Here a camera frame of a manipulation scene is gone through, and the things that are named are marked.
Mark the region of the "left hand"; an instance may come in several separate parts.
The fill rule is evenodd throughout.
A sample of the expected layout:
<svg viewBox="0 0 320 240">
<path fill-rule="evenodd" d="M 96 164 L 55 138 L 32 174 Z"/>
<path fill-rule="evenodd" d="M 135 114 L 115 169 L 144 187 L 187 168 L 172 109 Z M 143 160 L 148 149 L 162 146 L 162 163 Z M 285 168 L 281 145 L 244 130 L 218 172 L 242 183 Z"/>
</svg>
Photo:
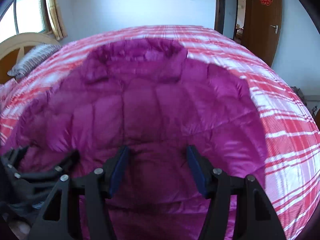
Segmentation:
<svg viewBox="0 0 320 240">
<path fill-rule="evenodd" d="M 31 227 L 24 222 L 9 223 L 9 227 L 18 239 L 26 239 L 31 229 Z"/>
</svg>

